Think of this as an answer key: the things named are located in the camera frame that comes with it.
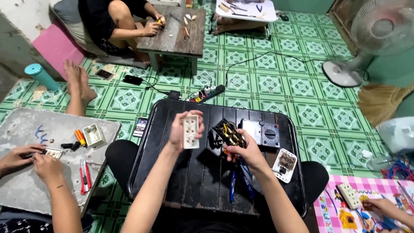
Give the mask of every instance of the black shirt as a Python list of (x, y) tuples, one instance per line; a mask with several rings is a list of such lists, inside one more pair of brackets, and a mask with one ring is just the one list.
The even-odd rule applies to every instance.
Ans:
[[(78, 7), (82, 22), (95, 44), (99, 44), (101, 39), (109, 39), (114, 29), (117, 28), (117, 25), (108, 11), (108, 6), (111, 1), (112, 0), (79, 1)], [(145, 4), (147, 3), (146, 0), (122, 0), (122, 2), (128, 6), (132, 15), (136, 15), (143, 19), (149, 16), (144, 9)]]

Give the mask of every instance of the black table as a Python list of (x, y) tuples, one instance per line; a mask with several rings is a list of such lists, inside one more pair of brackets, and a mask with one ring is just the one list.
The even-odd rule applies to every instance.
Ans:
[[(211, 149), (208, 142), (208, 131), (222, 118), (235, 122), (237, 125), (244, 118), (279, 125), (280, 147), (298, 157), (291, 182), (288, 184), (281, 182), (281, 184), (298, 213), (302, 218), (306, 216), (308, 205), (303, 186), (299, 150), (293, 123), (287, 116), (184, 101), (160, 100), (154, 104), (128, 181), (128, 191), (131, 198), (136, 197), (159, 153), (167, 143), (175, 115), (192, 109), (203, 112), (206, 130), (200, 139), (200, 148), (185, 150), (178, 157), (167, 187), (164, 205), (250, 215), (260, 215), (268, 211), (262, 195), (256, 193), (254, 200), (250, 198), (240, 175), (236, 181), (234, 202), (230, 203), (230, 171), (233, 166), (217, 156), (217, 149)], [(272, 150), (269, 147), (260, 148), (260, 150), (268, 164), (273, 166), (278, 150), (275, 148)]]

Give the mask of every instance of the tiled floor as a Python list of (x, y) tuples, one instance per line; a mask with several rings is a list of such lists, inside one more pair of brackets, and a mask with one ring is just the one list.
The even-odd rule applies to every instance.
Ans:
[[(213, 7), (214, 3), (203, 6), (208, 16), (213, 13)], [(198, 75), (194, 78), (190, 77), (188, 60), (181, 57), (166, 57), (167, 64), (159, 74), (151, 68), (104, 65), (85, 59), (83, 66), (90, 74), (90, 85), (98, 93), (98, 98), (87, 108), (87, 116), (120, 122), (118, 139), (139, 143), (138, 138), (132, 137), (138, 117), (147, 117), (152, 105), (166, 96), (155, 90), (144, 90), (145, 85), (121, 82), (126, 74), (155, 77), (157, 89), (177, 90), (186, 96), (205, 85), (224, 84), (228, 64), (267, 51), (302, 60), (351, 57), (327, 16), (301, 12), (288, 12), (288, 16), (291, 21), (270, 25), (270, 41), (254, 33), (208, 35), (206, 23), (204, 56), (198, 60)], [(385, 149), (356, 104), (359, 89), (332, 85), (323, 75), (321, 64), (319, 61), (303, 64), (287, 56), (268, 54), (230, 70), (226, 92), (207, 103), (286, 114), (296, 125), (303, 161), (318, 161), (335, 175), (379, 176), (377, 171), (368, 171), (367, 159), (361, 155), (363, 149), (373, 153), (383, 153)], [(115, 73), (114, 78), (106, 81), (95, 77), (100, 68)], [(145, 79), (155, 83), (155, 78)], [(37, 82), (22, 81), (0, 104), (0, 119), (16, 106), (63, 113), (68, 100), (64, 83), (58, 91), (45, 92)], [(95, 211), (92, 232), (118, 232), (130, 202), (109, 169), (105, 170), (99, 186), (109, 187), (112, 192)]]

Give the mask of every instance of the power strip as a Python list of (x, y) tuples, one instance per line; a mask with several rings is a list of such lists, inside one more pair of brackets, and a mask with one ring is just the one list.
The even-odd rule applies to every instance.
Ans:
[(356, 195), (355, 190), (349, 185), (349, 183), (342, 183), (337, 185), (339, 192), (345, 199), (345, 202), (348, 204), (349, 209), (356, 209), (362, 206), (359, 197)]
[(223, 85), (206, 87), (202, 90), (196, 91), (193, 94), (192, 99), (186, 99), (185, 101), (203, 103), (219, 94), (223, 93), (226, 88)]
[(196, 149), (200, 147), (198, 139), (195, 139), (198, 130), (198, 115), (188, 114), (183, 121), (184, 149)]

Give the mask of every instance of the smartphone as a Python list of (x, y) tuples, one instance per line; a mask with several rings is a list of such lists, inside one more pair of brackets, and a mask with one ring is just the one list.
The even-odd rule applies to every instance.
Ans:
[(122, 81), (124, 83), (129, 83), (129, 84), (134, 84), (134, 85), (139, 86), (142, 83), (142, 78), (135, 77), (135, 76), (132, 76), (132, 75), (125, 75), (125, 77)]
[(113, 74), (109, 73), (108, 71), (102, 70), (102, 69), (96, 72), (95, 75), (101, 78), (104, 78), (106, 80), (110, 80), (113, 76)]
[(137, 124), (135, 125), (134, 133), (132, 134), (134, 137), (142, 137), (145, 126), (147, 125), (147, 121), (148, 119), (138, 118)]

